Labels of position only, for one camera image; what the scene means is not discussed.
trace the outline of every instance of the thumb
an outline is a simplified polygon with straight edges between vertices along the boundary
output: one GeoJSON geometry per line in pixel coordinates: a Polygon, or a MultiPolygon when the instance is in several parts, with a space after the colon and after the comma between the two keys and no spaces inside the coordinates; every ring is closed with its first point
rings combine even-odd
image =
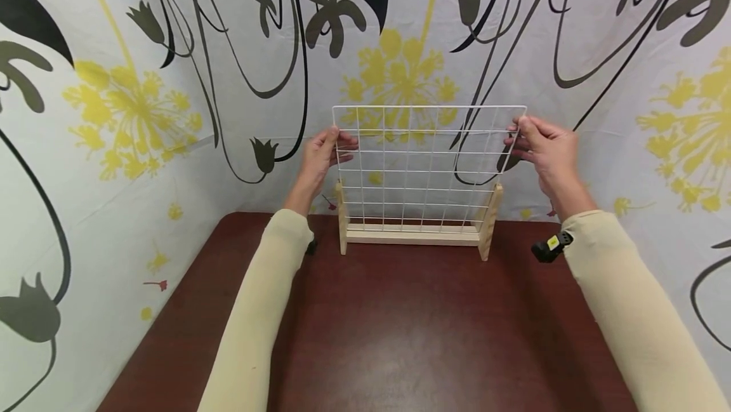
{"type": "Polygon", "coordinates": [[[535,123],[530,121],[530,118],[525,115],[518,120],[518,127],[520,127],[520,134],[528,141],[531,149],[535,149],[540,143],[543,143],[546,138],[538,130],[535,123]]]}
{"type": "Polygon", "coordinates": [[[327,136],[324,138],[324,142],[319,151],[322,156],[330,157],[330,153],[332,153],[333,147],[335,147],[335,143],[338,141],[339,134],[340,129],[336,125],[327,129],[327,136]]]}

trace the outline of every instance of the hand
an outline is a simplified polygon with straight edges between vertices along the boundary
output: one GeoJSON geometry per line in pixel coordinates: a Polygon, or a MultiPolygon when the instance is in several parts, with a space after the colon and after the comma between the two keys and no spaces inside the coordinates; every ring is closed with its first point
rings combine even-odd
{"type": "Polygon", "coordinates": [[[576,133],[536,117],[516,117],[513,123],[508,129],[520,127],[520,134],[504,142],[514,142],[513,154],[534,164],[540,188],[553,201],[559,219],[596,209],[576,170],[576,133]]]}
{"type": "Polygon", "coordinates": [[[290,209],[307,216],[314,197],[322,190],[324,177],[328,169],[338,162],[345,163],[353,159],[351,151],[357,150],[358,140],[349,133],[342,133],[336,126],[322,130],[303,147],[302,167],[284,202],[284,209],[290,209]]]}

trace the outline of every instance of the wooden stand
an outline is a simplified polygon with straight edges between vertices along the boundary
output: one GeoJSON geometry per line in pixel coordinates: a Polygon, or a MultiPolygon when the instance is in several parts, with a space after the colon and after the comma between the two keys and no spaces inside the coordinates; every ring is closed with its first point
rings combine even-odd
{"type": "Polygon", "coordinates": [[[486,262],[503,188],[500,184],[495,185],[484,204],[487,209],[483,209],[477,217],[482,219],[481,222],[466,226],[398,225],[398,229],[394,230],[385,230],[382,223],[350,223],[340,182],[337,182],[335,191],[338,197],[341,255],[345,255],[349,243],[463,245],[477,247],[482,261],[486,262]]]}

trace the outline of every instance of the finger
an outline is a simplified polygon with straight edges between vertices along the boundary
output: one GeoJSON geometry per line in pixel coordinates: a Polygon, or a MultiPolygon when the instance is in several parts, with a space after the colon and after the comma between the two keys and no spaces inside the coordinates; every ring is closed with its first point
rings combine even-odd
{"type": "Polygon", "coordinates": [[[316,145],[317,147],[321,146],[324,140],[327,138],[327,131],[328,128],[323,129],[321,132],[317,133],[315,136],[310,139],[310,143],[313,145],[316,145]]]}
{"type": "Polygon", "coordinates": [[[336,153],[335,150],[333,150],[333,152],[330,153],[330,159],[331,160],[336,159],[338,156],[340,156],[340,157],[352,156],[352,153],[351,152],[348,152],[348,151],[345,151],[345,152],[337,152],[336,153]]]}
{"type": "Polygon", "coordinates": [[[513,151],[511,151],[510,154],[512,156],[516,156],[516,157],[520,158],[521,160],[530,161],[531,163],[533,163],[533,153],[526,152],[526,151],[520,150],[520,149],[513,149],[513,151]]]}
{"type": "Polygon", "coordinates": [[[358,144],[356,143],[346,143],[345,145],[338,142],[338,150],[357,150],[358,144]]]}
{"type": "Polygon", "coordinates": [[[333,151],[333,147],[335,147],[335,143],[338,141],[340,129],[338,129],[336,125],[333,125],[330,128],[326,129],[324,133],[326,134],[326,137],[324,137],[322,147],[319,148],[317,152],[321,157],[329,157],[330,153],[333,151]]]}
{"type": "Polygon", "coordinates": [[[358,138],[354,137],[352,134],[348,133],[347,131],[341,131],[338,135],[338,143],[352,143],[356,144],[358,143],[358,138]]]}
{"type": "Polygon", "coordinates": [[[520,148],[520,149],[525,149],[525,150],[530,149],[530,144],[528,143],[528,141],[525,138],[505,138],[503,140],[503,143],[505,145],[511,145],[514,143],[515,144],[515,146],[513,146],[514,148],[520,148]]]}
{"type": "MultiPolygon", "coordinates": [[[[348,161],[351,161],[353,159],[353,156],[351,154],[343,154],[343,156],[340,157],[341,163],[347,163],[348,161]]],[[[338,163],[338,158],[330,158],[330,166],[335,166],[338,163]]]]}
{"type": "Polygon", "coordinates": [[[540,119],[538,117],[530,116],[528,117],[530,121],[533,122],[533,124],[536,125],[536,128],[543,134],[543,136],[553,138],[556,136],[561,136],[562,134],[568,133],[568,130],[565,130],[561,127],[559,127],[556,124],[546,122],[544,119],[540,119]]]}
{"type": "Polygon", "coordinates": [[[540,147],[542,143],[548,141],[529,117],[521,117],[518,120],[518,126],[520,127],[520,133],[527,139],[531,149],[540,147]]]}

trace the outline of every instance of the yellow flower print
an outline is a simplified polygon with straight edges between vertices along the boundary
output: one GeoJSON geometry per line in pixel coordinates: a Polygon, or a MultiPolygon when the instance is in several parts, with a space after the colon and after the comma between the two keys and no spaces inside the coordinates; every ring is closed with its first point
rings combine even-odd
{"type": "Polygon", "coordinates": [[[160,253],[157,245],[155,245],[155,258],[147,263],[147,270],[153,274],[156,274],[164,265],[168,264],[169,262],[170,259],[167,257],[167,255],[160,253]]]}
{"type": "Polygon", "coordinates": [[[88,159],[104,153],[100,179],[115,179],[119,170],[132,180],[145,172],[155,176],[198,140],[201,114],[187,114],[188,96],[165,91],[156,72],[145,71],[140,81],[129,67],[107,71],[90,61],[78,61],[76,72],[82,83],[63,97],[81,113],[82,124],[69,131],[82,139],[77,146],[88,148],[88,159]]]}
{"type": "Polygon", "coordinates": [[[152,307],[145,307],[140,311],[140,319],[142,321],[152,320],[152,307]]]}
{"type": "Polygon", "coordinates": [[[683,72],[675,75],[675,85],[660,85],[660,90],[667,91],[668,95],[662,98],[651,98],[650,101],[665,101],[674,108],[682,108],[695,95],[696,85],[690,77],[683,77],[683,72]]]}
{"type": "Polygon", "coordinates": [[[383,185],[383,173],[380,171],[371,171],[367,175],[367,181],[375,186],[383,185]]]}
{"type": "Polygon", "coordinates": [[[340,89],[340,93],[344,94],[346,99],[357,102],[364,100],[364,85],[359,79],[343,76],[343,80],[345,87],[340,89]]]}
{"type": "Polygon", "coordinates": [[[698,79],[678,74],[673,87],[662,85],[664,101],[679,112],[651,110],[636,118],[642,130],[650,130],[645,146],[660,160],[656,168],[670,190],[681,196],[678,209],[706,211],[731,205],[731,47],[724,47],[711,70],[698,79]]]}
{"type": "MultiPolygon", "coordinates": [[[[451,103],[459,88],[448,76],[435,77],[444,69],[442,52],[430,50],[424,56],[422,42],[415,37],[404,40],[397,30],[381,33],[379,46],[358,52],[359,78],[345,76],[343,102],[371,105],[438,105],[451,103]]],[[[436,133],[437,125],[456,120],[456,109],[352,108],[340,121],[359,126],[361,136],[375,136],[378,142],[422,144],[436,133]],[[420,130],[419,132],[390,130],[420,130]]]]}
{"type": "Polygon", "coordinates": [[[170,203],[168,208],[168,218],[170,220],[179,220],[183,216],[183,208],[178,203],[170,203]]]}
{"type": "Polygon", "coordinates": [[[654,202],[651,202],[650,204],[645,204],[643,206],[632,206],[632,201],[628,197],[617,197],[617,199],[614,200],[614,213],[617,218],[620,218],[620,216],[627,215],[630,210],[645,209],[653,206],[654,204],[654,202]]]}
{"type": "Polygon", "coordinates": [[[69,132],[76,134],[76,136],[81,138],[81,142],[77,142],[76,147],[88,147],[89,152],[86,154],[87,160],[91,157],[92,152],[101,150],[107,145],[102,140],[102,137],[99,134],[99,130],[92,126],[82,124],[76,129],[69,128],[69,132]]]}

